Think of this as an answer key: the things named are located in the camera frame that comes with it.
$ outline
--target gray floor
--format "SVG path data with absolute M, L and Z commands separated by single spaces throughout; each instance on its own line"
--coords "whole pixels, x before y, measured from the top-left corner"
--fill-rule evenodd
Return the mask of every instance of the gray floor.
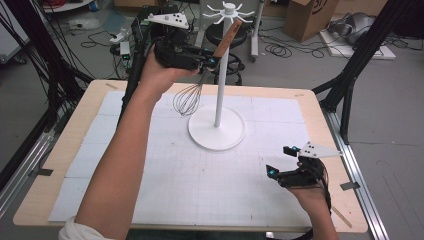
M 104 24 L 110 20 L 108 11 L 112 10 L 106 8 L 96 13 Z M 262 28 L 282 25 L 281 20 L 264 19 Z M 96 46 L 85 49 L 80 46 L 81 42 L 88 40 L 88 34 L 98 31 L 76 36 L 68 34 L 66 38 L 90 72 L 97 78 L 105 78 L 113 73 L 109 48 Z M 281 29 L 264 34 L 288 39 Z M 107 42 L 109 39 L 109 36 L 98 37 L 98 41 Z M 308 42 L 316 41 L 320 41 L 317 36 Z M 267 53 L 265 46 L 260 43 L 260 56 L 255 63 L 249 58 L 250 40 L 234 49 L 233 52 L 246 65 L 242 73 L 245 86 L 311 89 L 337 76 L 347 63 L 346 59 L 330 57 L 326 51 L 323 51 L 324 58 L 314 58 L 296 50 L 292 50 L 290 58 L 279 58 Z M 372 60 L 355 85 L 349 139 L 390 239 L 422 239 L 424 114 L 418 107 L 424 102 L 424 53 L 393 46 L 389 48 L 395 53 L 396 60 Z M 229 84 L 236 80 L 227 79 Z M 45 109 L 46 97 L 31 64 L 11 63 L 0 68 L 0 169 Z M 19 227 L 12 222 L 31 182 L 32 179 L 27 181 L 0 220 L 1 239 L 56 238 L 57 229 Z M 369 233 L 340 236 L 341 239 L 372 239 Z

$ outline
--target white pole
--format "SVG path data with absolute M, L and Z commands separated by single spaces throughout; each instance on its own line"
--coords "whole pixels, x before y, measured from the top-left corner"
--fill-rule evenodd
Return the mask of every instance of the white pole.
M 224 37 L 225 33 L 231 27 L 231 19 L 224 19 L 224 29 L 222 31 L 222 37 Z M 225 80 L 227 78 L 227 65 L 228 65 L 228 53 L 230 52 L 230 48 L 224 53 L 222 56 L 219 66 L 219 84 L 218 84 L 218 96 L 216 100 L 216 114 L 215 114 L 215 127 L 218 128 L 221 125 L 221 112 L 222 112 L 222 102 L 224 100 L 224 88 L 225 88 Z

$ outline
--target metal rail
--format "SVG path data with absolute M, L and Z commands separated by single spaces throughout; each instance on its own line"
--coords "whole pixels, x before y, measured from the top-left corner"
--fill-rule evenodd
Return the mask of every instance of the metal rail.
M 343 137 L 340 135 L 340 120 L 336 113 L 331 113 L 323 110 L 323 114 L 330 127 L 333 138 L 343 152 L 343 162 L 350 177 L 351 182 L 358 183 L 359 188 L 355 189 L 356 196 L 367 219 L 368 226 L 375 240 L 389 240 L 383 221 L 378 214 L 374 201 L 368 190 L 364 177 L 362 176 L 361 169 L 356 161 L 350 145 L 345 144 Z

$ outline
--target white sleeve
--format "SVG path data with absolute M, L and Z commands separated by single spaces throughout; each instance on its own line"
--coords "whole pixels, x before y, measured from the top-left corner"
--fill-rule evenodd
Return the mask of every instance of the white sleeve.
M 75 217 L 70 218 L 65 226 L 59 231 L 59 240 L 112 240 L 104 238 L 99 232 L 91 227 L 74 222 Z

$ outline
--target person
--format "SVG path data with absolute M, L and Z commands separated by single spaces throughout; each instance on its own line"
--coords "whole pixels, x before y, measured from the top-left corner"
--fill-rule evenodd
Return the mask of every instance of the person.
M 149 52 L 139 85 L 96 167 L 77 215 L 66 222 L 59 239 L 126 238 L 143 175 L 153 108 L 178 78 L 197 73 L 164 68 L 153 51 Z M 289 191 L 309 214 L 314 239 L 337 239 L 322 190 Z

